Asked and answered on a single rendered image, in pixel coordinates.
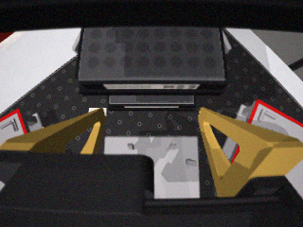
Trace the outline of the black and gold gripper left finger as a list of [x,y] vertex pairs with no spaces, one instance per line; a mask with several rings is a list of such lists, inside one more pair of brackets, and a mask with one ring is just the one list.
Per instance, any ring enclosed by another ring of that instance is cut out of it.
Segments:
[[65,152],[65,146],[94,125],[81,153],[98,153],[106,116],[103,108],[6,140],[0,149]]

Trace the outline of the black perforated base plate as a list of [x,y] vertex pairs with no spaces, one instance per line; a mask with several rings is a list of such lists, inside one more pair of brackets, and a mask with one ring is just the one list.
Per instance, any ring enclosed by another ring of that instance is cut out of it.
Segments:
[[106,121],[98,153],[106,136],[198,136],[200,198],[218,197],[200,132],[201,107],[236,118],[241,105],[260,100],[303,124],[303,107],[281,83],[225,28],[232,49],[225,54],[229,85],[220,96],[196,96],[195,111],[108,111],[107,96],[83,96],[75,79],[76,55],[20,97],[0,118],[18,108],[39,113],[44,127],[106,108]]

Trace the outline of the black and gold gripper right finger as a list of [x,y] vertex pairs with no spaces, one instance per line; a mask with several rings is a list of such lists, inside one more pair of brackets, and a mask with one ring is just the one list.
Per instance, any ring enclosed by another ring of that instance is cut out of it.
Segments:
[[[292,136],[204,107],[198,121],[218,197],[235,197],[252,178],[285,176],[303,160],[303,143]],[[210,125],[238,143],[240,151],[232,164]]]

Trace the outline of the grey slotted shelf rack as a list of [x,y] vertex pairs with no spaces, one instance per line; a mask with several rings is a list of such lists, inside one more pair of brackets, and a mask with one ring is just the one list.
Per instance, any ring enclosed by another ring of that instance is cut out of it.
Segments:
[[[224,33],[223,33],[223,42],[224,42],[225,54],[227,54],[227,53],[230,51],[231,46],[230,46],[229,42],[227,41],[227,39],[226,39]],[[73,44],[73,46],[72,46],[72,49],[74,50],[74,52],[75,52],[76,54],[78,54],[79,43],[80,43],[80,33],[79,33],[79,35],[78,35],[76,41],[74,42],[74,44]]]

